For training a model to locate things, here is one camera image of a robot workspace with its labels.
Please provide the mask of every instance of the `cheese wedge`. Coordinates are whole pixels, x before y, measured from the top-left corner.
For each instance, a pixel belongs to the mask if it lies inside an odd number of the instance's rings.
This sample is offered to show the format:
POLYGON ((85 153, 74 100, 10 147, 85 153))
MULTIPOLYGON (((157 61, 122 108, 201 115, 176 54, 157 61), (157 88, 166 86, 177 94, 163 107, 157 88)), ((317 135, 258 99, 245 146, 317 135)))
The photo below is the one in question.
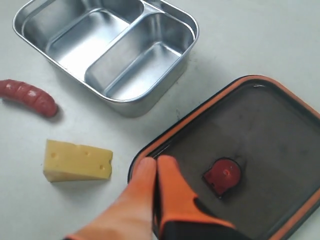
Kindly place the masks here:
POLYGON ((113 152, 47 140, 43 174, 49 182, 105 180, 111 176, 113 152))

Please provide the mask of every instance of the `sausage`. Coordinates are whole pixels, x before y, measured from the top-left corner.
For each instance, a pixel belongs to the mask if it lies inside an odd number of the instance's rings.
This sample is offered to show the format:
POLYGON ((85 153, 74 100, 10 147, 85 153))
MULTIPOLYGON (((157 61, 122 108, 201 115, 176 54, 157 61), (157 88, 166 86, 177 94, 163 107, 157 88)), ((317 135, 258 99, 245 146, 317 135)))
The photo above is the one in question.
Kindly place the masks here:
POLYGON ((0 98, 24 104, 47 118, 58 111, 55 100, 47 92, 23 81, 0 80, 0 98))

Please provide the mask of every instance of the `metal container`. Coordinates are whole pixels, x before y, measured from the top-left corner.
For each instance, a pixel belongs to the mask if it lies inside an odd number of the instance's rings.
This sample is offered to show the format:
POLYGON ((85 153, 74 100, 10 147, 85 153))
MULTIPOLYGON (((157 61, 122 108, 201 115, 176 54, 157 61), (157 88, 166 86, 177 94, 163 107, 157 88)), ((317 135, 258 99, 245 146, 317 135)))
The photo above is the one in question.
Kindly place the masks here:
POLYGON ((33 0, 13 29, 127 117, 156 104, 199 37, 191 15, 161 0, 33 0))

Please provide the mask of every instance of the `white table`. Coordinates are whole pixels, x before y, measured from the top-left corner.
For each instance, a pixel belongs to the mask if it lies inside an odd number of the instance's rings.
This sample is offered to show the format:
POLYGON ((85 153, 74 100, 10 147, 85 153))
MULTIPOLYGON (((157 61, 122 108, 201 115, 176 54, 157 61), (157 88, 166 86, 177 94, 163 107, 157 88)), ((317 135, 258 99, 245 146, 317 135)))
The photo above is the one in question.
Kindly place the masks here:
MULTIPOLYGON (((129 165, 142 147, 240 76, 274 78, 320 111, 318 0, 171 0, 197 19, 200 38, 186 73, 135 119, 119 116, 58 73, 14 33, 12 19, 26 2, 0 3, 0 79, 45 89, 62 106, 63 117, 46 121, 0 101, 2 240, 59 240, 88 223, 126 187, 129 165), (48 138, 112 150, 111 180, 48 183, 42 174, 48 138)), ((320 210, 291 239, 319 239, 319 224, 320 210)))

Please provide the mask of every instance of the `orange glove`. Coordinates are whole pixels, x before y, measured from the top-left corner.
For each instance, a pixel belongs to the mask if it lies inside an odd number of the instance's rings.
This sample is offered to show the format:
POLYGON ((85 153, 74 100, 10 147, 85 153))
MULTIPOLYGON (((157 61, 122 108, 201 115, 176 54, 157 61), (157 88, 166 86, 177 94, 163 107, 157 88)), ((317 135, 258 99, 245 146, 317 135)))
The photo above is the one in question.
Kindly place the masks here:
POLYGON ((157 163, 144 158, 118 199, 66 240, 151 240, 157 163))

